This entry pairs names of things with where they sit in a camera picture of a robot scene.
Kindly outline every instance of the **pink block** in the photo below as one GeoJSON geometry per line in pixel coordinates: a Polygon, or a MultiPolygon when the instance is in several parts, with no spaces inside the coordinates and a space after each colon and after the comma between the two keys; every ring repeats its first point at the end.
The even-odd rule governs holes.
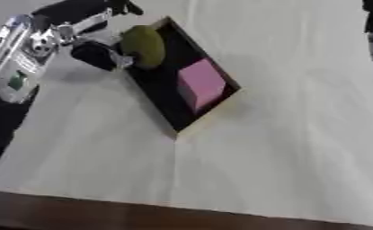
{"type": "Polygon", "coordinates": [[[178,92],[194,112],[221,96],[226,82],[204,58],[179,71],[178,92]]]}

